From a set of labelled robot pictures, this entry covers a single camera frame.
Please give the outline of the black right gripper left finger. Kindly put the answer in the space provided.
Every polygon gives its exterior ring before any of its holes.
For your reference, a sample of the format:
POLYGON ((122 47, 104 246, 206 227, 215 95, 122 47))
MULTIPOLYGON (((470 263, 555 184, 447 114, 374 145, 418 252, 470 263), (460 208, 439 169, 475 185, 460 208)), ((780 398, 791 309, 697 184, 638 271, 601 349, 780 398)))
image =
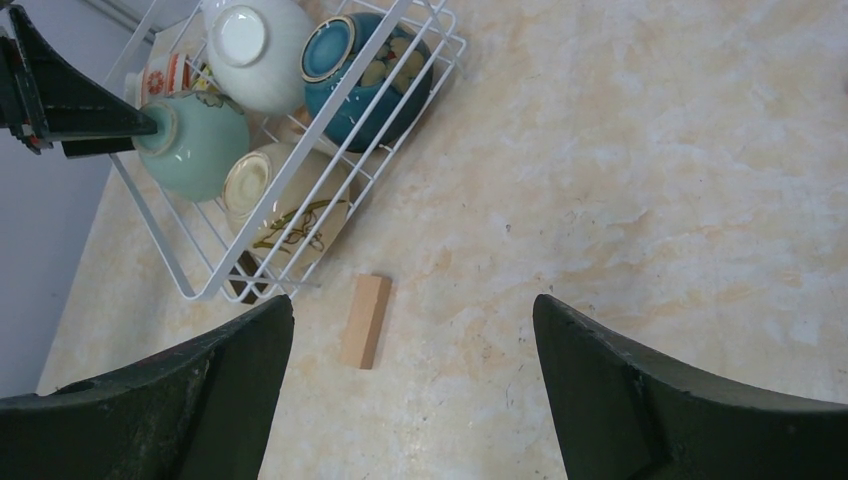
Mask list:
POLYGON ((5 479, 254 479, 294 334, 280 295, 51 394, 1 402, 5 479))

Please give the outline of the light green celadon bowl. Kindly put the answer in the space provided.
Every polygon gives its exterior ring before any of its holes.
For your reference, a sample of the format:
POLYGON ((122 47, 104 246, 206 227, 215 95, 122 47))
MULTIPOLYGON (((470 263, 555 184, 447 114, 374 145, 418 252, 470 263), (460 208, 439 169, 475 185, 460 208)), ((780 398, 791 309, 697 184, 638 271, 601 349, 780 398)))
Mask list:
POLYGON ((157 127, 132 139, 142 164, 160 187, 186 201, 217 198, 232 167, 250 151, 245 112, 226 95, 183 90, 140 112, 157 127))

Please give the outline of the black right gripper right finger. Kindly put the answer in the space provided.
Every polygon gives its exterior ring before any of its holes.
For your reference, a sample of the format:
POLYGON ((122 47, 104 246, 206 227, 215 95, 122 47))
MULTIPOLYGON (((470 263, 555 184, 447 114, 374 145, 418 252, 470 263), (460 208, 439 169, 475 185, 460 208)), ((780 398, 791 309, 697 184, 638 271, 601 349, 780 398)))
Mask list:
POLYGON ((571 479, 843 479, 845 405, 709 373, 548 294, 533 305, 571 479))

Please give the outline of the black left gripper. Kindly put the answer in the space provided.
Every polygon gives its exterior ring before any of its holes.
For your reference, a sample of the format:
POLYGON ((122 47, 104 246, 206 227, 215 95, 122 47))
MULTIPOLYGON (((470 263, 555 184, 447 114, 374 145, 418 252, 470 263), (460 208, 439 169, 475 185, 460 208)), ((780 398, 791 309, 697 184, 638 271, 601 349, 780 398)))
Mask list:
POLYGON ((63 145, 130 145, 155 122, 75 69, 40 34, 21 5, 1 28, 1 127, 36 155, 63 145))

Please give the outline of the large white bowl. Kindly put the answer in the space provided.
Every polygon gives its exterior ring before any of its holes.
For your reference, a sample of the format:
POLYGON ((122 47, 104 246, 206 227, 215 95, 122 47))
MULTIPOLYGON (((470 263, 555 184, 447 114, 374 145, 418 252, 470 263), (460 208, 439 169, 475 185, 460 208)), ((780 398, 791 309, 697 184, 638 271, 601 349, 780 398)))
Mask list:
POLYGON ((293 1, 202 1, 208 64, 241 106, 283 116, 303 106, 300 60, 316 23, 293 1))

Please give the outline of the white orange pattern bowl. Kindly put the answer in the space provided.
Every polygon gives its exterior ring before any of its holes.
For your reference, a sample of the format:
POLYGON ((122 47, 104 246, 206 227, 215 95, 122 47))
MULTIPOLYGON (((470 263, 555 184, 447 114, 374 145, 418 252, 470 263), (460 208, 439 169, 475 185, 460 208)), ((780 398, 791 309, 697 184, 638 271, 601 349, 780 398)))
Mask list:
POLYGON ((198 88, 200 71, 207 64, 185 53, 160 55, 149 60, 138 72, 128 73, 124 81, 124 100, 140 108, 155 98, 198 88))

